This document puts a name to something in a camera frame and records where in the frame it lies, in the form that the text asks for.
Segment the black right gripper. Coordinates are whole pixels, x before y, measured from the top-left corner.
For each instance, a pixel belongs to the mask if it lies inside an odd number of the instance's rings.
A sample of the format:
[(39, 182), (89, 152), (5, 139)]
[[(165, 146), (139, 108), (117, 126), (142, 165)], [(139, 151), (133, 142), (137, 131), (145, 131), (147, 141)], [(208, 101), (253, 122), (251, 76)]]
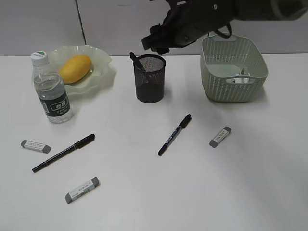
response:
[(151, 27), (150, 35), (141, 42), (145, 50), (159, 55), (169, 47), (186, 47), (209, 32), (230, 38), (230, 21), (235, 18), (233, 0), (168, 0), (170, 6), (162, 24)]

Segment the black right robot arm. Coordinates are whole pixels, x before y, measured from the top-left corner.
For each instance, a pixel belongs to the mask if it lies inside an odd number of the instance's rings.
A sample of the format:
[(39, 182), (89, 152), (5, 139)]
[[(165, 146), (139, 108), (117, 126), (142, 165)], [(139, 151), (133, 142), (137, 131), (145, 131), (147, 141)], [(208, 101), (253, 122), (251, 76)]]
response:
[(141, 40), (145, 50), (159, 55), (189, 46), (209, 32), (228, 39), (233, 20), (294, 21), (308, 11), (306, 0), (169, 0), (168, 4), (163, 22)]

